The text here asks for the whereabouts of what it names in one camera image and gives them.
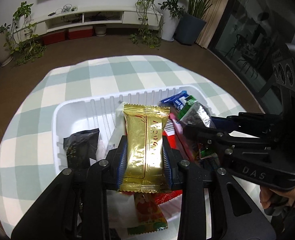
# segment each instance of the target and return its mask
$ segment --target table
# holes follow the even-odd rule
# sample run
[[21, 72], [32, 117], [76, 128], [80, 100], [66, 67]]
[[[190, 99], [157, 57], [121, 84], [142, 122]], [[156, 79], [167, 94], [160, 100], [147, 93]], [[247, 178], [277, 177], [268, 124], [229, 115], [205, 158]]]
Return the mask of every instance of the table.
[[[210, 80], [159, 56], [100, 58], [50, 71], [19, 107], [0, 145], [0, 220], [6, 234], [11, 235], [56, 176], [51, 128], [53, 112], [60, 103], [182, 84], [198, 87], [213, 103], [213, 115], [226, 117], [245, 111]], [[178, 225], [169, 223], [169, 227]]]

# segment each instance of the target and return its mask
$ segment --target beige ribbed planter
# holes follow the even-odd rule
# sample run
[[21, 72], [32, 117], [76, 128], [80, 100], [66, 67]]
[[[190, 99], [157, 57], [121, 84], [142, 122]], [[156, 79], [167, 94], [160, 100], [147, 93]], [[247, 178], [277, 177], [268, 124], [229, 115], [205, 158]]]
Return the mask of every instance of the beige ribbed planter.
[[4, 67], [13, 59], [12, 55], [10, 54], [11, 51], [9, 46], [4, 47], [6, 42], [5, 32], [3, 32], [0, 34], [0, 63], [2, 67]]

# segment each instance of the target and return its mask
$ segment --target glass sliding door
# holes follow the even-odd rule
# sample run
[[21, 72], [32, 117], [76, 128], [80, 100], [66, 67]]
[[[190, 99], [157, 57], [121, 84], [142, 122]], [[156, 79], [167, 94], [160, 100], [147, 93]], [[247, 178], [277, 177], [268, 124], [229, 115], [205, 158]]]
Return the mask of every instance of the glass sliding door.
[[295, 43], [294, 2], [242, 0], [226, 10], [230, 13], [223, 15], [210, 49], [240, 77], [265, 112], [280, 114], [271, 54], [281, 44]]

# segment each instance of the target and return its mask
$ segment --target red storage box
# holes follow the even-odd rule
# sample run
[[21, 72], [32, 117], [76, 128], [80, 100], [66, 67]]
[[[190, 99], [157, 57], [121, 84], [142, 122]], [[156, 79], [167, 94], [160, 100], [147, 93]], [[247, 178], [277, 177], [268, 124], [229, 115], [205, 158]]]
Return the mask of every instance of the red storage box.
[[68, 38], [70, 40], [72, 39], [78, 39], [78, 38], [85, 38], [85, 37], [91, 37], [93, 35], [93, 26], [82, 26], [82, 27], [75, 27], [70, 28], [68, 30]]
[[45, 45], [65, 41], [65, 30], [48, 33], [42, 39]]

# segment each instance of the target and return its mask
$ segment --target beige curtain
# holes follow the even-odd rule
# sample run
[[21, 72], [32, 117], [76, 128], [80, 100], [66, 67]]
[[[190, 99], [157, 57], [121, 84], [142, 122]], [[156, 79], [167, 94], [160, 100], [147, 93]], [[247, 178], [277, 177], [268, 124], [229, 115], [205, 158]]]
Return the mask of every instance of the beige curtain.
[[225, 10], [228, 0], [212, 0], [212, 6], [206, 11], [203, 20], [206, 25], [197, 39], [197, 44], [203, 48], [207, 48], [214, 35], [216, 28], [219, 25], [222, 14]]

